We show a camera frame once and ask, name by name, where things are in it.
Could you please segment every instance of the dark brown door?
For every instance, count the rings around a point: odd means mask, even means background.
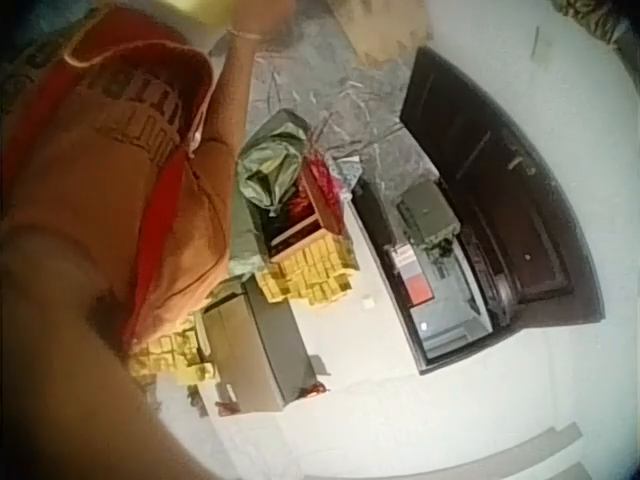
[[[499,106],[455,67],[422,49],[401,119],[441,174],[485,297],[501,304],[500,324],[603,318],[589,251],[571,208]]]

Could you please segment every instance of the hand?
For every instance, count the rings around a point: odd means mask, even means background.
[[[268,37],[278,31],[295,10],[295,0],[236,0],[233,29]]]

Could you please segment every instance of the person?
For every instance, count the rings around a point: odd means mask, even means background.
[[[292,10],[236,1],[215,88],[180,33],[114,6],[2,70],[1,421],[21,473],[213,478],[122,360],[226,274],[254,57]]]

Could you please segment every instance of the gray bag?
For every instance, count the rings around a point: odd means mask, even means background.
[[[277,215],[300,174],[308,135],[307,122],[283,109],[251,136],[238,161],[238,184],[247,200]]]

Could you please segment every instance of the bracelet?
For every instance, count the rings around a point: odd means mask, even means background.
[[[246,38],[247,40],[254,40],[256,42],[260,42],[261,40],[263,40],[262,35],[258,35],[257,33],[242,32],[234,28],[228,28],[227,31],[230,34],[235,35],[236,37]]]

